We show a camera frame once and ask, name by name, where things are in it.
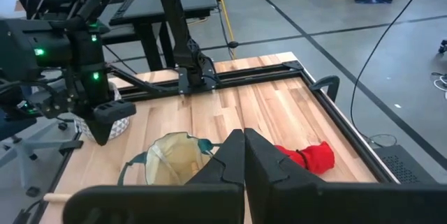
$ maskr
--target gray floor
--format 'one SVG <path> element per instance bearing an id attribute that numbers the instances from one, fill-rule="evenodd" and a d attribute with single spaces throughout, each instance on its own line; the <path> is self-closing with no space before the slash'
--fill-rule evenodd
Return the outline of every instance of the gray floor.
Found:
<path id="1" fill-rule="evenodd" d="M 238 58 L 293 52 L 316 79 L 338 75 L 342 83 L 337 104 L 349 115 L 353 89 L 349 75 L 357 76 L 385 24 L 409 0 L 377 5 L 356 4 L 353 0 L 270 0 L 279 10 L 266 0 L 225 1 L 235 39 L 241 43 L 236 50 Z M 384 38 L 362 76 L 361 82 L 367 87 L 363 91 L 368 96 L 358 89 L 354 104 L 356 124 L 364 134 L 394 135 L 398 144 L 440 183 L 447 183 L 447 173 L 423 148 L 432 147 L 443 159 L 447 157 L 447 101 L 430 77 L 432 72 L 447 73 L 447 59 L 437 56 L 440 41 L 447 38 L 446 23 L 445 0 L 414 0 Z M 217 61 L 230 59 L 228 50 L 222 47 L 225 42 L 218 13 L 213 12 L 208 21 L 190 30 L 202 48 L 213 49 L 205 50 L 206 55 Z M 111 48 L 123 59 L 143 55 L 138 42 Z M 108 61 L 116 60 L 109 52 L 105 55 Z M 126 63 L 139 73 L 148 71 L 144 59 Z M 117 66 L 125 70 L 122 64 Z M 53 134 L 62 133 L 55 130 Z M 47 152 L 42 164 L 36 166 L 36 181 L 42 187 L 48 187 L 59 160 L 57 152 Z M 0 180 L 0 209 L 8 210 L 3 215 L 8 220 L 31 202 L 20 196 L 16 165 L 1 171 L 8 174 Z"/>

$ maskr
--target wooden tabletop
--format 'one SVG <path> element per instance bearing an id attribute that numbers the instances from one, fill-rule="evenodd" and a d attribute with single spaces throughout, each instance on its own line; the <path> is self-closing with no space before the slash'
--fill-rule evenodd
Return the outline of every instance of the wooden tabletop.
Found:
<path id="1" fill-rule="evenodd" d="M 222 72 L 292 60 L 296 60 L 292 53 L 282 53 L 219 62 L 215 66 Z M 138 77 L 160 82 L 177 79 L 178 74 L 162 70 Z M 111 80 L 118 87 L 128 85 L 121 80 Z M 126 132 L 105 146 L 100 147 L 81 136 L 84 146 L 73 151 L 55 193 L 74 194 L 90 186 L 115 185 L 125 162 L 167 133 L 186 131 L 192 136 L 223 142 L 235 128 L 253 128 L 272 143 L 288 149 L 304 149 L 326 141 L 335 153 L 335 167 L 323 174 L 322 179 L 376 182 L 300 78 L 148 100 L 136 103 L 136 108 L 137 114 L 131 117 Z M 144 167 L 130 167 L 124 184 L 145 184 Z M 61 223 L 63 207 L 63 204 L 49 203 L 41 223 Z M 246 210 L 246 221 L 250 223 L 248 207 Z"/>

